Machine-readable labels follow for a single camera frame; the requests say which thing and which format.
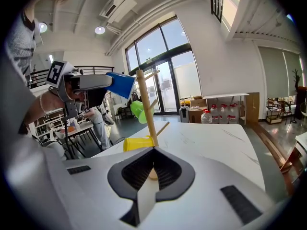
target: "blue cup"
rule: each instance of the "blue cup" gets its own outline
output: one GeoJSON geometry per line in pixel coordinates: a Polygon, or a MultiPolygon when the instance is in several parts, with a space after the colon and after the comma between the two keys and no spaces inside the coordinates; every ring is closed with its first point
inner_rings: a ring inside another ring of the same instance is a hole
{"type": "Polygon", "coordinates": [[[113,83],[105,89],[129,99],[136,78],[116,72],[107,72],[106,75],[113,78],[113,83]]]}

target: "bottle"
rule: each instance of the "bottle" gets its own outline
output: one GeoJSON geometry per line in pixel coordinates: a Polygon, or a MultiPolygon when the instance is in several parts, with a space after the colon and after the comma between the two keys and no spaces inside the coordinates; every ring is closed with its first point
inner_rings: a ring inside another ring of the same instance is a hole
{"type": "Polygon", "coordinates": [[[230,105],[229,107],[229,113],[228,113],[228,122],[229,124],[236,124],[236,106],[234,104],[230,105]]]}
{"type": "Polygon", "coordinates": [[[211,124],[212,123],[212,116],[210,111],[207,109],[203,110],[203,114],[201,115],[201,123],[202,124],[211,124]]]}
{"type": "Polygon", "coordinates": [[[228,108],[227,105],[222,104],[220,109],[220,124],[228,123],[228,108]]]}
{"type": "Polygon", "coordinates": [[[239,106],[237,103],[234,104],[235,106],[235,111],[236,111],[236,124],[239,123],[239,118],[240,118],[240,113],[239,113],[239,106]]]}
{"type": "Polygon", "coordinates": [[[212,123],[218,124],[219,123],[219,112],[216,108],[216,105],[212,105],[212,107],[210,109],[210,113],[212,115],[212,123]]]}

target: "cardboard box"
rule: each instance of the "cardboard box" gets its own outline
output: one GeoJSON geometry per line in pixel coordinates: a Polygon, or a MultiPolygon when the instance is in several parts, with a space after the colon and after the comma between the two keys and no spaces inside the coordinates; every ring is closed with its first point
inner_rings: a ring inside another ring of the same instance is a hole
{"type": "Polygon", "coordinates": [[[207,109],[206,100],[191,100],[190,101],[190,110],[189,110],[189,122],[195,124],[201,124],[201,115],[203,114],[203,110],[207,109]]]}

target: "yellow cup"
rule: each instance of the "yellow cup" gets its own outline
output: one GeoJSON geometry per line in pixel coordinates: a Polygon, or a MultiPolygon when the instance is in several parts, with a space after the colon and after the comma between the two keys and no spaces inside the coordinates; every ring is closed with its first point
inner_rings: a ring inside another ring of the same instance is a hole
{"type": "Polygon", "coordinates": [[[123,150],[131,151],[138,148],[153,147],[154,146],[153,142],[154,141],[151,138],[151,136],[146,136],[143,138],[126,138],[124,140],[123,150]]]}

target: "black rubber pad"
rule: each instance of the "black rubber pad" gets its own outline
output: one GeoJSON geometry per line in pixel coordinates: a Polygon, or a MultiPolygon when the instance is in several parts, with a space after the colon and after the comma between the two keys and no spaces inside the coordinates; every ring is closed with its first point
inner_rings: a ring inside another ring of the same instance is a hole
{"type": "Polygon", "coordinates": [[[261,212],[235,186],[223,187],[221,191],[244,225],[261,216],[261,212]]]}
{"type": "Polygon", "coordinates": [[[89,171],[91,168],[87,165],[83,165],[83,166],[79,166],[79,167],[74,167],[74,168],[70,168],[67,169],[69,174],[77,174],[77,173],[81,173],[84,171],[89,171]]]}

